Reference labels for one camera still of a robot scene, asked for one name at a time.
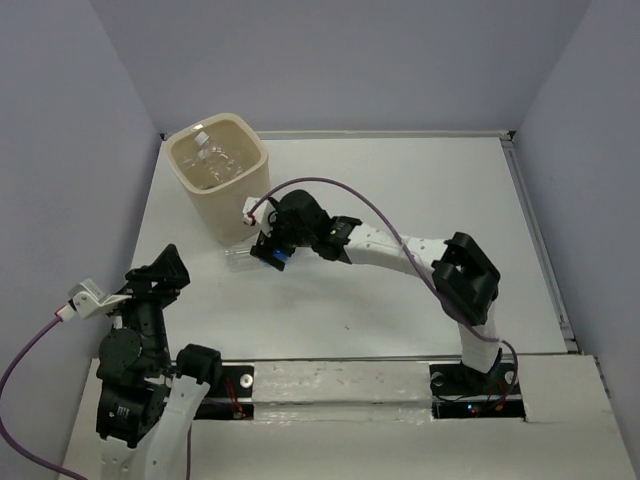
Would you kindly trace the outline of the clear crushed bottle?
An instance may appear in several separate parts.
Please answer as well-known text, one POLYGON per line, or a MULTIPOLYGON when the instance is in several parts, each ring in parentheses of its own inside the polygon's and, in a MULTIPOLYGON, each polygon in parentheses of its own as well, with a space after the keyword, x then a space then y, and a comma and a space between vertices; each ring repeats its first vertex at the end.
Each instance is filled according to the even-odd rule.
POLYGON ((252 242, 242 242, 224 251, 226 265, 232 273, 255 271, 265 266, 261 260, 251 254, 252 247, 252 242))

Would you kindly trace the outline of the clear bottle without label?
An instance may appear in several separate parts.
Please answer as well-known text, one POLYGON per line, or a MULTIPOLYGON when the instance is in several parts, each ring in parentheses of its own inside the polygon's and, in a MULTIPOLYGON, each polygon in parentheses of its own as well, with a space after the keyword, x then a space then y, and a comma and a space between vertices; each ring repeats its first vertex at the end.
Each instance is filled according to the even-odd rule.
POLYGON ((196 151, 184 155, 178 165, 195 188, 216 188, 231 182, 251 167, 250 158, 242 150, 214 140, 204 131, 198 133, 192 143, 196 151))

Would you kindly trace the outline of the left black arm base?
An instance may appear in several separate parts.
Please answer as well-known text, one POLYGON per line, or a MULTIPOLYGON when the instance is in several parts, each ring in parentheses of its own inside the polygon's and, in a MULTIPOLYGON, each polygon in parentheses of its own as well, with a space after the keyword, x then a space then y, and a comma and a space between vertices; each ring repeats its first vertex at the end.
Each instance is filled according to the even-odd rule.
POLYGON ((220 382, 212 387, 198 407, 195 420, 245 421, 254 417, 253 363, 225 362, 220 382))

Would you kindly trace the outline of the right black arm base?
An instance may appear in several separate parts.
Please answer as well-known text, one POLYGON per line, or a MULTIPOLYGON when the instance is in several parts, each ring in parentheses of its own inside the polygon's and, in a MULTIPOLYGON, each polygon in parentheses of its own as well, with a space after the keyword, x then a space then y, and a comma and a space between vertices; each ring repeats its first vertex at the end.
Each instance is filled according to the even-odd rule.
POLYGON ((501 363, 488 375, 462 363, 429 366, 432 416, 436 420, 526 417, 521 389, 514 380, 514 365, 501 363))

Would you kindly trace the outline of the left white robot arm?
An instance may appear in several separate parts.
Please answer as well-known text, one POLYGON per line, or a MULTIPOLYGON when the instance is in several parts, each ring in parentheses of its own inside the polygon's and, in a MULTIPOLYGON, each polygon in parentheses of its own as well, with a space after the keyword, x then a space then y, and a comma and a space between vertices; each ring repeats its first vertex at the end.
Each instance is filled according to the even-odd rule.
POLYGON ((175 245, 132 269, 106 299, 121 323, 99 345, 96 432, 103 479, 166 479, 195 414, 222 378, 219 351, 189 344, 172 356, 163 311, 190 282, 175 245))

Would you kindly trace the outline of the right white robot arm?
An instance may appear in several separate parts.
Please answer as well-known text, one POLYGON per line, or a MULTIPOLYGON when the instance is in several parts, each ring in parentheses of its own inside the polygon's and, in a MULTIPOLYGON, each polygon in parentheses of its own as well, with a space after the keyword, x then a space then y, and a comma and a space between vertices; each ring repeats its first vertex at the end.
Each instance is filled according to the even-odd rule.
POLYGON ((250 197, 243 220, 260 230, 251 255, 277 270, 285 268, 297 249, 307 248, 326 261, 425 279, 443 311, 458 324, 462 384, 482 392, 496 381, 500 347, 492 305, 500 273, 471 236, 457 232, 448 240, 429 240, 376 229, 357 218, 330 216, 305 190, 279 200, 250 197))

